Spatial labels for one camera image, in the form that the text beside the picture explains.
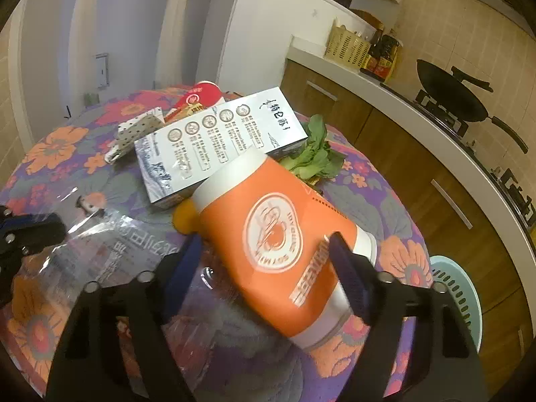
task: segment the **plastic basket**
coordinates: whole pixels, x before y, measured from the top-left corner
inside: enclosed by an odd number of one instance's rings
[[[447,257],[433,256],[430,262],[434,281],[448,286],[478,352],[482,343],[482,309],[471,279],[460,265]]]
[[[347,30],[344,25],[339,27],[334,23],[325,56],[344,66],[359,70],[363,68],[370,48],[371,43],[364,40],[361,35]]]

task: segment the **tiled wall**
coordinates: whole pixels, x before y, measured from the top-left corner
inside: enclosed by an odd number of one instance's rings
[[[510,167],[536,198],[536,42],[499,12],[477,0],[404,0],[396,26],[404,44],[390,85],[408,98],[421,89],[417,59],[450,71],[456,66],[490,82],[494,93],[465,83],[488,109],[529,145],[523,154],[489,119],[469,123],[466,139],[489,168]]]
[[[9,79],[7,78],[7,45],[10,21],[0,32],[0,188],[24,157],[17,125],[11,108]]]

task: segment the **round table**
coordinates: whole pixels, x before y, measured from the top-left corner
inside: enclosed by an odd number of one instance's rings
[[[38,213],[55,189],[75,180],[83,193],[99,204],[156,226],[170,241],[181,243],[182,237],[172,228],[172,211],[150,207],[136,157],[127,157],[118,167],[106,164],[104,153],[118,123],[154,107],[168,110],[184,92],[183,87],[139,91],[71,119],[30,150],[0,193],[0,201],[15,214]],[[340,132],[329,128],[328,140],[347,158],[337,178],[321,185],[324,197],[376,237],[380,244],[377,270],[389,271],[405,283],[429,287],[432,276],[422,234],[396,194]],[[23,322],[14,318],[11,305],[0,313],[0,339],[21,373],[41,393],[64,324],[64,317],[47,303],[31,310]],[[413,319],[407,319],[387,394],[401,387],[413,330]],[[329,342],[305,353],[251,318],[243,307],[230,308],[219,320],[196,397],[200,402],[333,401],[367,334],[368,327],[352,316]]]

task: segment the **gas stove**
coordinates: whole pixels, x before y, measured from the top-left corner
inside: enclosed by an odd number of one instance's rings
[[[443,107],[438,106],[423,90],[419,92],[419,95],[417,95],[414,101],[411,101],[385,84],[381,84],[380,86],[419,111],[453,139],[474,160],[480,169],[488,175],[495,183],[495,186],[500,189],[503,197],[508,200],[510,207],[517,212],[519,221],[527,231],[530,231],[536,226],[536,210],[532,204],[532,198],[528,195],[526,197],[523,196],[523,189],[518,185],[519,183],[511,169],[508,168],[502,175],[500,167],[488,170],[478,159],[473,147],[463,142],[462,137],[467,131],[467,128],[463,128],[463,124],[468,127],[467,123],[460,122]]]
[[[467,122],[459,120],[456,116],[449,113],[442,107],[437,104],[436,101],[428,95],[424,90],[420,90],[415,103],[419,106],[425,108],[433,116],[443,122],[447,127],[449,127],[456,135],[463,137],[469,128]]]
[[[510,201],[518,208],[519,213],[526,221],[528,229],[536,224],[536,210],[532,204],[532,198],[527,195],[526,200],[523,194],[523,188],[517,186],[518,181],[510,168],[505,170],[503,175],[498,177],[498,171],[500,167],[491,171],[491,176],[498,183],[498,185],[506,192]]]

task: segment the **green vegetable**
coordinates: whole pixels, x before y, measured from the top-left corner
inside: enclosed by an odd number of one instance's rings
[[[315,153],[316,152],[312,145],[306,145],[298,157],[292,158],[290,156],[286,156],[279,161],[279,164],[285,169],[291,171],[298,166],[310,163],[311,160],[313,160]]]
[[[302,124],[308,136],[301,153],[296,157],[287,156],[279,164],[303,181],[317,176],[334,178],[339,174],[345,156],[333,149],[325,139],[328,129],[322,115],[314,115],[307,124]]]
[[[330,149],[328,165],[317,175],[322,178],[335,178],[337,175],[339,175],[345,158],[346,157],[344,154],[341,154],[339,151],[335,151],[334,149]]]
[[[324,143],[325,138],[328,136],[328,129],[324,125],[324,118],[322,115],[314,115],[309,119],[309,124],[307,125],[309,132],[307,135],[307,144],[313,144],[315,150],[320,149]]]
[[[330,163],[329,153],[322,149],[316,153],[313,158],[313,161],[310,162],[307,166],[299,166],[291,170],[291,172],[302,180],[309,180],[309,178],[314,177],[320,173],[325,167]]]

